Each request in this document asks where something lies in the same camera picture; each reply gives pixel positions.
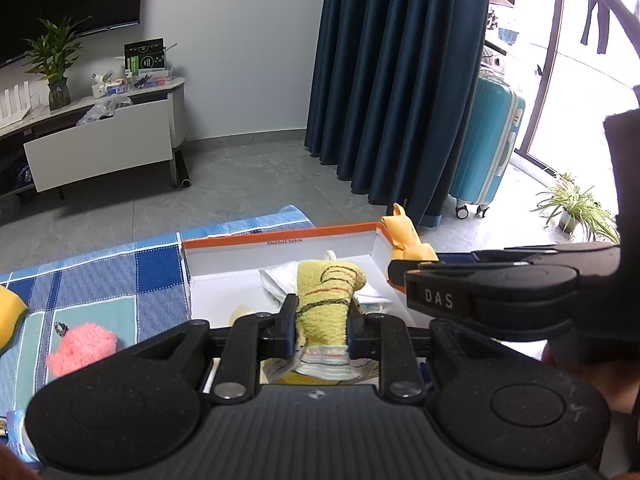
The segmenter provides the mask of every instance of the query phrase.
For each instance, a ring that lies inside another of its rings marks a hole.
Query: gray wall
[[[122,72],[123,44],[164,38],[187,78],[191,139],[306,127],[322,0],[143,0],[142,23],[84,40],[67,71],[73,99],[91,74]],[[0,70],[0,92],[25,79],[24,61]],[[42,102],[46,82],[37,82]]]

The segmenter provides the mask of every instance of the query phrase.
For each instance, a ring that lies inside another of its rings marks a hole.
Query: cabinet drawer
[[[27,142],[24,151],[38,191],[170,160],[167,102],[120,108],[108,119]]]

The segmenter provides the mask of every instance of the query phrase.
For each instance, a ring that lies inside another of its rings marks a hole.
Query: gray floor
[[[70,184],[62,202],[55,190],[36,195],[17,217],[0,224],[0,274],[166,232],[268,214],[287,204],[317,226],[375,221],[385,212],[369,205],[366,196],[351,194],[350,184],[336,178],[335,167],[311,158],[300,138],[225,148],[198,143],[185,159],[193,182],[189,189],[172,189],[167,163],[161,163]],[[439,251],[550,243],[558,235],[528,212],[541,189],[510,166],[486,218],[458,220],[450,199],[441,226],[420,234]]]

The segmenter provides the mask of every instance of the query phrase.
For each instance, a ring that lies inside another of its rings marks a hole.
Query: fluffy pink ball
[[[58,350],[47,356],[47,366],[54,376],[62,377],[115,354],[116,343],[115,334],[94,323],[84,323],[68,330]]]

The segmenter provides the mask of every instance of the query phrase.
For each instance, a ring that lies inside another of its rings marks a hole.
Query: black pants
[[[584,32],[580,43],[587,44],[589,29],[591,28],[591,14],[596,4],[598,4],[598,54],[606,54],[607,43],[609,43],[609,7],[605,6],[601,0],[589,0],[587,22],[584,24]]]

